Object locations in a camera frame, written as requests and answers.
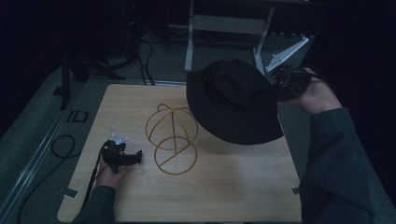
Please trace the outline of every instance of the metal stand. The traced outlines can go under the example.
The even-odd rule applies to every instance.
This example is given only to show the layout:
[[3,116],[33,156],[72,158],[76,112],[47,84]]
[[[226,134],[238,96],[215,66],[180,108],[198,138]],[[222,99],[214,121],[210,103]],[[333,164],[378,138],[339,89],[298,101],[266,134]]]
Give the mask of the metal stand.
[[193,45],[193,31],[194,30],[206,30],[206,31],[217,31],[217,32],[228,32],[248,35],[259,35],[259,45],[253,48],[253,56],[256,67],[259,71],[264,74],[262,67],[262,45],[265,37],[268,33],[268,28],[271,23],[271,19],[274,15],[274,7],[271,7],[267,15],[266,20],[254,20],[254,19],[240,19],[240,18],[227,18],[227,17],[216,17],[206,15],[194,15],[194,1],[190,0],[190,19],[189,19],[189,44],[187,46],[186,62],[184,64],[184,70],[190,72],[192,68],[192,55],[194,50]]
[[274,68],[284,63],[291,55],[293,55],[298,49],[300,49],[304,44],[306,44],[308,40],[309,40],[308,38],[303,37],[303,39],[297,44],[291,46],[288,49],[283,50],[277,55],[273,55],[273,60],[271,60],[268,66],[265,66],[265,72],[270,72]]

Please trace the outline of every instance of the black bucket hat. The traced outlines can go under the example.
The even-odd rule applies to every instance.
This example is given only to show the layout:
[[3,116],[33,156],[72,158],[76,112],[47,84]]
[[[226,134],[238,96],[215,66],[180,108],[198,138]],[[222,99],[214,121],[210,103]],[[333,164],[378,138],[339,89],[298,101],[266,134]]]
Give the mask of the black bucket hat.
[[272,86],[254,66],[216,61],[187,76],[187,101],[203,128],[238,145],[258,145],[283,136]]

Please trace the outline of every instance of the black cable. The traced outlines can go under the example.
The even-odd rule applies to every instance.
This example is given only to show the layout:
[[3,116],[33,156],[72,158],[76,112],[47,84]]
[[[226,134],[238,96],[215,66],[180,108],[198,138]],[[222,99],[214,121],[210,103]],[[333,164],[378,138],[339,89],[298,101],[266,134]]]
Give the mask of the black cable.
[[139,63],[140,63],[140,72],[141,72],[141,76],[142,76],[143,83],[144,83],[145,85],[147,85],[146,79],[145,79],[144,70],[143,70],[143,69],[144,69],[144,66],[143,66],[143,62],[142,62],[142,58],[140,57],[140,54],[137,55],[137,59],[139,60]]
[[96,178],[95,178],[95,180],[99,177],[99,175],[101,175],[102,174],[102,172],[106,169],[108,167],[108,165],[107,166],[105,166],[105,168],[103,168],[101,171],[99,171],[99,174],[96,176]]
[[98,172],[98,166],[99,166],[99,162],[100,162],[101,156],[102,156],[102,148],[99,150],[98,158],[96,159],[95,168],[93,168],[91,179],[90,179],[90,183],[88,184],[88,188],[87,188],[87,192],[85,194],[84,202],[82,203],[82,206],[81,206],[80,210],[82,210],[85,207],[85,204],[87,204],[88,200],[90,199],[91,191],[92,191],[92,187],[93,187],[93,182],[95,182],[95,179],[97,177],[96,173]]
[[[137,60],[138,55],[134,55],[134,57],[131,58],[125,58],[125,62],[122,63],[116,63],[116,64],[112,64],[112,65],[105,65],[105,64],[101,64],[104,68],[115,72],[116,74],[125,72],[126,70],[132,68],[135,64],[136,64],[136,60]],[[91,68],[91,69],[95,69],[95,67],[89,65],[88,63],[84,63],[87,67]],[[91,73],[90,75],[92,76],[100,76],[102,73]]]
[[[67,154],[65,155],[65,156],[63,156],[63,155],[59,155],[58,153],[56,153],[55,152],[55,149],[54,149],[54,144],[56,143],[56,141],[58,141],[59,139],[61,139],[61,138],[64,138],[64,137],[68,137],[68,138],[70,138],[71,140],[72,140],[72,146],[70,147],[70,149],[69,149],[69,151],[67,152]],[[80,153],[77,153],[77,154],[74,154],[74,155],[71,155],[72,154],[72,152],[74,151],[74,149],[75,149],[75,146],[76,146],[76,140],[75,140],[75,138],[72,136],[72,135],[69,135],[69,134],[64,134],[64,135],[60,135],[60,136],[58,136],[58,137],[56,137],[53,141],[52,141],[52,143],[50,144],[50,149],[51,149],[51,151],[52,151],[52,153],[54,154],[54,156],[56,156],[56,157],[58,157],[58,158],[60,158],[60,159],[62,159],[62,161],[61,162],[59,162],[54,168],[52,168],[52,170],[46,175],[46,176],[44,176],[44,178],[43,179],[41,179],[39,182],[38,182],[38,184],[36,184],[35,185],[35,187],[32,189],[32,191],[30,191],[30,193],[26,196],[26,198],[23,200],[23,202],[22,202],[22,204],[21,204],[21,207],[20,207],[20,210],[19,210],[19,212],[18,212],[18,219],[17,219],[17,223],[18,224],[21,224],[21,214],[22,214],[22,211],[23,211],[23,208],[24,208],[24,206],[27,204],[27,202],[28,202],[28,200],[30,199],[30,197],[33,195],[33,193],[35,193],[35,191],[62,165],[62,164],[64,164],[64,162],[67,160],[67,159],[71,159],[71,158],[75,158],[75,157],[77,157],[77,156],[79,156],[80,155]]]
[[151,85],[155,86],[155,82],[154,82],[154,80],[152,79],[152,77],[151,77],[151,75],[149,73],[149,59],[151,58],[151,55],[152,55],[152,45],[148,41],[146,41],[144,39],[142,39],[142,42],[147,44],[147,45],[149,45],[149,48],[150,48],[149,55],[148,55],[148,58],[146,60],[146,74],[148,75],[148,79],[149,79]]

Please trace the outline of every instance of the hat brim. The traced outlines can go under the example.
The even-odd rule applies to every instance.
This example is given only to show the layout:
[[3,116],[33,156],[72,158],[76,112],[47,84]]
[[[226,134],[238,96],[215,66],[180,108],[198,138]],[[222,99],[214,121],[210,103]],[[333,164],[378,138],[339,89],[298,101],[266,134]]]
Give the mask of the hat brim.
[[258,145],[283,136],[276,103],[255,108],[248,119],[235,118],[213,104],[206,92],[204,76],[205,70],[188,73],[186,94],[191,113],[208,132],[238,145]]

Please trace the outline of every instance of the wooden table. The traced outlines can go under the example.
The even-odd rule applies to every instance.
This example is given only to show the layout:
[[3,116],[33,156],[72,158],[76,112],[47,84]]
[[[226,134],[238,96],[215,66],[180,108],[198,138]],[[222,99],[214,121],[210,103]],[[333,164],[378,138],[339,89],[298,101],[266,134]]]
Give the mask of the wooden table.
[[[238,146],[199,126],[193,142],[198,152],[195,165],[183,175],[168,175],[159,169],[146,123],[159,104],[188,106],[185,90],[116,84],[107,88],[69,185],[79,195],[76,199],[64,197],[58,213],[61,221],[70,222],[78,214],[98,150],[112,132],[129,137],[127,154],[143,150],[142,163],[134,166],[117,192],[117,221],[301,221],[300,197],[293,192],[299,178],[284,137],[263,145]],[[153,141],[173,133],[169,120],[161,122]],[[185,116],[182,122],[193,132],[193,119]],[[193,149],[186,149],[168,162],[166,169],[184,169],[193,155]]]

